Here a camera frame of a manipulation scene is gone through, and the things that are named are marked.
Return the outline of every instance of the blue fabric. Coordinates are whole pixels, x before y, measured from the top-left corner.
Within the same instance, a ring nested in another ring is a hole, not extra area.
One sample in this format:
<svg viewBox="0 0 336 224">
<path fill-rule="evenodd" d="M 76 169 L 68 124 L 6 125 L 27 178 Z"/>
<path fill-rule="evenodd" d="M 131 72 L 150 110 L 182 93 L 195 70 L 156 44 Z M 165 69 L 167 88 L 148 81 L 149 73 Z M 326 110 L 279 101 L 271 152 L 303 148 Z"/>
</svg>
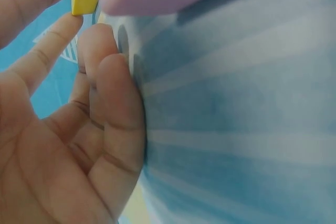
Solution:
<svg viewBox="0 0 336 224">
<path fill-rule="evenodd" d="M 153 223 L 336 222 L 336 0 L 109 17 L 144 98 Z"/>
</svg>

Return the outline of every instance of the white pattern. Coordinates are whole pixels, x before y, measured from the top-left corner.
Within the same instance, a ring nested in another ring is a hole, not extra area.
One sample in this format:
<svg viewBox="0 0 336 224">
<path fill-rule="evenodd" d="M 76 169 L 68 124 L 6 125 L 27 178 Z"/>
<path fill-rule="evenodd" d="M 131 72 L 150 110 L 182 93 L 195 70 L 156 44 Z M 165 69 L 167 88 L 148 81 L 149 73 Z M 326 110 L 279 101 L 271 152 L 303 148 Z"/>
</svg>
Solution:
<svg viewBox="0 0 336 224">
<path fill-rule="evenodd" d="M 181 193 L 220 209 L 232 216 L 238 216 L 242 220 L 246 220 L 251 223 L 289 223 L 260 210 L 254 209 L 253 207 L 209 193 L 203 189 L 190 185 L 181 179 L 162 173 L 154 168 L 149 168 L 149 172 L 153 176 L 160 178 L 160 180 L 165 181 Z"/>
<path fill-rule="evenodd" d="M 305 165 L 336 165 L 336 135 L 248 134 L 148 130 L 148 141 L 245 158 Z"/>
<path fill-rule="evenodd" d="M 148 97 L 195 81 L 243 70 L 272 60 L 300 55 L 336 42 L 336 7 L 321 8 L 296 20 L 269 28 L 225 46 L 166 75 L 145 83 Z"/>
</svg>

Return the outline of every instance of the palm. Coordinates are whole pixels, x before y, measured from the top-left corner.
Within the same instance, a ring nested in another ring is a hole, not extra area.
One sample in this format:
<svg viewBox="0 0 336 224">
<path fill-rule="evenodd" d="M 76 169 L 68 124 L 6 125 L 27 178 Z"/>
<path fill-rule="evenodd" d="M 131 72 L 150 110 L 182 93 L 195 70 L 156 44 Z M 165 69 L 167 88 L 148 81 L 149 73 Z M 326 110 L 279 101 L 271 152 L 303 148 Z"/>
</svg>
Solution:
<svg viewBox="0 0 336 224">
<path fill-rule="evenodd" d="M 0 76 L 0 222 L 110 223 L 135 186 L 143 155 L 141 102 L 123 58 L 107 57 L 117 53 L 110 28 L 88 31 L 78 51 L 70 102 L 43 120 L 29 100 L 35 77 L 21 72 L 22 62 Z M 53 61 L 42 63 L 46 69 Z"/>
</svg>

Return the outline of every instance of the turquoise background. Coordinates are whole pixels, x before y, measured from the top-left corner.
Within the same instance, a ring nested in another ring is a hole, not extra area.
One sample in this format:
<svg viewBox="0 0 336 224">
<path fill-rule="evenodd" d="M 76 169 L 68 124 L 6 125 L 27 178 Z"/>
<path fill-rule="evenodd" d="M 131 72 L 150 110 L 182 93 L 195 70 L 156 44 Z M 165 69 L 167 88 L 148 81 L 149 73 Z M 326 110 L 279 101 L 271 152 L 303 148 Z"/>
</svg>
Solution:
<svg viewBox="0 0 336 224">
<path fill-rule="evenodd" d="M 5 70 L 34 45 L 33 40 L 64 13 L 71 11 L 71 0 L 61 0 L 45 10 L 24 29 L 11 44 L 0 51 L 0 70 Z M 50 75 L 42 83 L 31 101 L 40 118 L 48 116 L 67 102 L 77 72 L 77 65 L 59 58 Z"/>
</svg>

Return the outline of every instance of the white stripe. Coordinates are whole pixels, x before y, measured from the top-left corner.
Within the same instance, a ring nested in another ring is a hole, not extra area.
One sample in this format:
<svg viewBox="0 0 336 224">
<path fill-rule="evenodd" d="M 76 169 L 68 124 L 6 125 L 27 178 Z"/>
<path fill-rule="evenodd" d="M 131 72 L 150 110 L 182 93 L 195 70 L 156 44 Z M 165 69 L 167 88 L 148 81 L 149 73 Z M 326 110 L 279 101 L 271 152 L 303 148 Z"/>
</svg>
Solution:
<svg viewBox="0 0 336 224">
<path fill-rule="evenodd" d="M 280 58 L 301 55 L 328 45 L 336 41 L 334 17 L 336 17 L 336 7 L 330 6 L 269 28 L 145 83 L 142 88 L 143 94 L 147 97 L 195 81 L 232 73 Z"/>
<path fill-rule="evenodd" d="M 336 165 L 336 135 L 244 134 L 148 130 L 148 141 L 245 158 Z"/>
<path fill-rule="evenodd" d="M 277 217 L 261 212 L 260 210 L 254 209 L 253 207 L 246 206 L 231 199 L 220 197 L 205 190 L 199 189 L 182 181 L 181 179 L 162 173 L 154 168 L 149 168 L 149 170 L 153 176 L 160 178 L 162 181 L 165 181 L 165 183 L 174 187 L 174 189 L 180 191 L 181 193 L 199 200 L 200 202 L 204 202 L 210 206 L 214 206 L 217 209 L 221 209 L 223 212 L 226 212 L 232 216 L 237 216 L 242 220 L 246 220 L 251 223 L 289 223 Z"/>
<path fill-rule="evenodd" d="M 74 55 L 72 55 L 72 57 L 75 62 L 78 62 L 76 40 L 73 39 L 70 44 L 71 44 L 72 50 L 74 51 Z"/>
<path fill-rule="evenodd" d="M 207 215 L 207 213 L 203 211 L 198 211 L 198 212 L 181 212 L 181 211 L 174 211 L 172 212 L 169 210 L 164 203 L 161 202 L 156 196 L 154 196 L 151 193 L 145 193 L 144 196 L 146 199 L 149 200 L 151 203 L 152 208 L 155 209 L 160 209 L 161 212 L 164 214 L 164 216 L 160 216 L 160 219 L 164 219 L 165 216 L 168 216 L 168 218 L 173 220 L 173 223 L 178 223 L 178 224 L 230 224 L 227 220 L 218 220 L 217 218 L 214 218 L 213 216 Z"/>
<path fill-rule="evenodd" d="M 159 33 L 166 30 L 175 21 L 176 15 L 174 14 L 160 16 L 160 18 L 156 18 L 151 21 L 143 30 L 141 30 L 140 34 L 138 34 L 134 41 L 130 41 L 130 54 L 136 54 L 139 52 L 140 48 L 155 38 Z"/>
</svg>

